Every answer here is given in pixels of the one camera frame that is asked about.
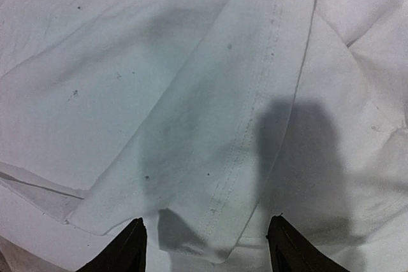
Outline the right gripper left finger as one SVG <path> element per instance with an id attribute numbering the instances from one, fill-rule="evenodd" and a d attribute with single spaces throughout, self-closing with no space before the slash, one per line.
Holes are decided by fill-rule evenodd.
<path id="1" fill-rule="evenodd" d="M 78 272 L 146 271 L 147 230 L 142 218 L 132 220 L 93 260 Z"/>

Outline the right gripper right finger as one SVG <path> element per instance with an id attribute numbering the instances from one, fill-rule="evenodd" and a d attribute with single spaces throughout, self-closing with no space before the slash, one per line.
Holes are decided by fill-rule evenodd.
<path id="1" fill-rule="evenodd" d="M 347 272 L 321 253 L 281 215 L 271 218 L 266 238 L 273 271 Z"/>

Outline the white t-shirt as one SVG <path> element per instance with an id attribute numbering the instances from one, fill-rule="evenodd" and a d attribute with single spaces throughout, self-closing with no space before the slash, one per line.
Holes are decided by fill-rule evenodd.
<path id="1" fill-rule="evenodd" d="M 407 0 L 1 0 L 5 257 L 268 271 L 274 215 L 407 270 Z"/>

